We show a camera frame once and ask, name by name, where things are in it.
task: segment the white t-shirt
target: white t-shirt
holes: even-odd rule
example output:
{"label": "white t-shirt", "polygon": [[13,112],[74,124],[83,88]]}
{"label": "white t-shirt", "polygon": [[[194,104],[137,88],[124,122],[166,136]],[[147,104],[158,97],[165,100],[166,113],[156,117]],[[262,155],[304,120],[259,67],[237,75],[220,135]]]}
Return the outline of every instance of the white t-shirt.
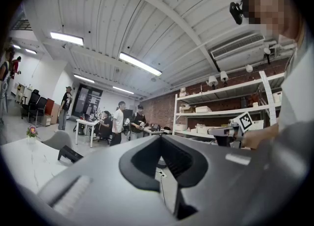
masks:
{"label": "white t-shirt", "polygon": [[116,126],[118,131],[115,131],[114,127],[112,126],[112,132],[121,133],[123,127],[123,112],[120,109],[116,110],[113,114],[113,118],[116,119]]}

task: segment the cable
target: cable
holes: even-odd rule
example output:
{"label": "cable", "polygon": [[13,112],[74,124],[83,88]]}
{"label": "cable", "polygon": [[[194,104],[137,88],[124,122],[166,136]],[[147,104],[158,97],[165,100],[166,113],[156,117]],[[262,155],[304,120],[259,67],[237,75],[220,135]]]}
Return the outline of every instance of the cable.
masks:
{"label": "cable", "polygon": [[163,192],[162,176],[160,177],[160,182],[161,182],[161,187],[162,187],[163,201],[166,204],[165,193]]}

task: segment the shelf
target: shelf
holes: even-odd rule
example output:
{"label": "shelf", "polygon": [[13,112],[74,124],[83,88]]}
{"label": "shelf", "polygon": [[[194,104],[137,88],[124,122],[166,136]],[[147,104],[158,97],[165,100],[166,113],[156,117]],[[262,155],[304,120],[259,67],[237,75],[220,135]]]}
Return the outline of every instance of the shelf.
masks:
{"label": "shelf", "polygon": [[[281,106],[280,103],[276,103],[275,107]],[[218,112],[208,112],[208,113],[177,113],[176,116],[197,116],[197,117],[204,117],[204,116],[212,116],[212,115],[230,115],[230,114],[240,114],[244,112],[258,112],[261,110],[269,109],[269,105],[258,106],[258,107],[250,107],[250,108],[243,108],[243,109],[236,109],[236,110],[227,110],[227,111],[218,111]]]}
{"label": "shelf", "polygon": [[[269,85],[272,89],[280,88],[283,80],[284,80],[284,73],[277,74],[274,76],[268,77]],[[261,79],[256,79],[253,81],[245,82],[238,85],[232,85],[229,87],[224,87],[216,90],[210,90],[207,92],[197,93],[181,98],[177,98],[187,104],[199,104],[199,103],[206,103],[211,101],[229,99],[229,98],[236,98],[247,96],[255,93],[257,89],[261,87],[263,91],[263,83]]]}
{"label": "shelf", "polygon": [[210,138],[210,139],[214,139],[215,138],[213,135],[198,134],[198,133],[192,133],[192,132],[188,132],[188,131],[175,131],[175,133],[186,134],[186,135],[197,136],[197,137],[203,137],[203,138]]}

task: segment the black t-shirt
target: black t-shirt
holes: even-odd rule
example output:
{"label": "black t-shirt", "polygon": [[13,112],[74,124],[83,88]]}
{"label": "black t-shirt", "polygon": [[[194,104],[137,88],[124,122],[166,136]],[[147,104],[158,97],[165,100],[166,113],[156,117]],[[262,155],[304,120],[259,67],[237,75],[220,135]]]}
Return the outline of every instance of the black t-shirt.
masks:
{"label": "black t-shirt", "polygon": [[72,102],[72,95],[68,92],[66,92],[62,98],[61,103],[65,101],[64,105],[63,105],[63,110],[67,111],[70,108],[70,104]]}
{"label": "black t-shirt", "polygon": [[99,128],[99,132],[104,136],[110,135],[111,129],[112,129],[112,121],[110,120],[110,118],[107,117],[104,119],[104,125],[108,125],[108,124],[109,124],[109,127],[100,125],[100,128]]}
{"label": "black t-shirt", "polygon": [[[132,115],[130,123],[134,123],[136,125],[140,125],[142,122],[146,123],[145,115],[141,115],[139,113],[135,113],[135,114]],[[131,131],[133,133],[142,132],[142,130],[137,129],[135,126],[132,126],[132,125],[131,125]]]}

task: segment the flower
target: flower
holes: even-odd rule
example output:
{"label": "flower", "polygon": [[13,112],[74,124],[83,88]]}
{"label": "flower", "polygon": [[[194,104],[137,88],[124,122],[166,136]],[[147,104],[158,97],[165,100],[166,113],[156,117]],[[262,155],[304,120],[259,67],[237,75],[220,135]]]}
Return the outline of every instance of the flower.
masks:
{"label": "flower", "polygon": [[32,134],[35,134],[35,133],[36,133],[36,128],[35,128],[35,127],[31,126],[29,129],[30,129],[30,132],[31,132]]}

